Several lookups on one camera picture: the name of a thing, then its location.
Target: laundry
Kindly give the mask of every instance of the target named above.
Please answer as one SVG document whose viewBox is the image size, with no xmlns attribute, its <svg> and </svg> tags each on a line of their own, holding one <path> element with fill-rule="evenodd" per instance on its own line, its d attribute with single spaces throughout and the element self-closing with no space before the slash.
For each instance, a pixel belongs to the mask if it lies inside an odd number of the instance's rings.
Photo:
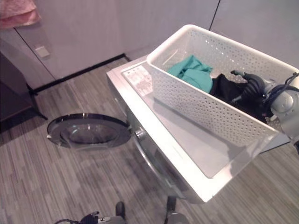
<svg viewBox="0 0 299 224">
<path fill-rule="evenodd" d="M 209 93 L 213 85 L 210 77 L 212 69 L 200 62 L 194 55 L 191 55 L 172 66 L 168 72 L 194 87 Z"/>
<path fill-rule="evenodd" d="M 28 26 L 41 19 L 33 0 L 0 0 L 0 28 Z"/>
<path fill-rule="evenodd" d="M 234 104 L 231 103 L 232 99 L 241 95 L 246 85 L 246 83 L 229 81 L 225 75 L 220 74 L 217 78 L 213 78 L 213 86 L 210 94 L 231 104 L 261 122 L 266 123 L 265 117 L 263 116 L 265 111 L 260 106 L 260 102 L 255 101 L 255 99 L 241 99 Z"/>
</svg>

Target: white plastic basket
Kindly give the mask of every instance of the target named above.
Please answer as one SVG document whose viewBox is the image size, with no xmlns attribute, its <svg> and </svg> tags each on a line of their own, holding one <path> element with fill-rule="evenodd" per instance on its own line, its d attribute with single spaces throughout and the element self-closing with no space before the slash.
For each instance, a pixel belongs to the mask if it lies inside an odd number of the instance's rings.
<svg viewBox="0 0 299 224">
<path fill-rule="evenodd" d="M 274 128 L 166 72 L 190 55 L 213 67 L 212 77 L 222 73 L 238 83 L 244 80 L 231 70 L 283 83 L 298 69 L 194 25 L 183 26 L 147 57 L 155 98 L 195 123 L 239 147 L 277 135 Z"/>
</svg>

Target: teal cloth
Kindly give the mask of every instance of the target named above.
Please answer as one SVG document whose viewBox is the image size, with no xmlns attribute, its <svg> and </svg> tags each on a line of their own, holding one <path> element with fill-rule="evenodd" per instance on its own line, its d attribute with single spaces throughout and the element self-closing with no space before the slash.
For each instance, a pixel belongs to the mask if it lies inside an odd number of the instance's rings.
<svg viewBox="0 0 299 224">
<path fill-rule="evenodd" d="M 209 93 L 213 81 L 210 73 L 213 68 L 201 63 L 194 55 L 172 66 L 168 73 Z"/>
</svg>

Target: washing machine door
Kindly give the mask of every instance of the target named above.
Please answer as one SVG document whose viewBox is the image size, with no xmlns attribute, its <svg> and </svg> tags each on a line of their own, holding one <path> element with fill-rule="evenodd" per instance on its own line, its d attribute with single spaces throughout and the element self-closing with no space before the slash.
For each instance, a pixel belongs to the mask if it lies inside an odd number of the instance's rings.
<svg viewBox="0 0 299 224">
<path fill-rule="evenodd" d="M 123 121 L 102 114 L 77 113 L 49 123 L 47 138 L 53 143 L 75 149 L 116 147 L 126 143 L 131 133 Z"/>
</svg>

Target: robotic arm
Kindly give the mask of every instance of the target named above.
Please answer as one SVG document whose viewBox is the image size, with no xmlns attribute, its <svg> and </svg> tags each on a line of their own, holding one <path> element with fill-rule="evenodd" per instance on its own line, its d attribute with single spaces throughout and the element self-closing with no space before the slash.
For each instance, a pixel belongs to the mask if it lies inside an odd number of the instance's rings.
<svg viewBox="0 0 299 224">
<path fill-rule="evenodd" d="M 299 153 L 299 89 L 290 86 L 299 73 L 293 73 L 285 84 L 277 84 L 275 81 L 246 72 L 234 70 L 231 73 L 241 75 L 248 81 L 243 93 L 233 99 L 232 103 L 246 98 L 261 100 L 266 114 L 278 117 L 283 132 L 291 139 Z"/>
</svg>

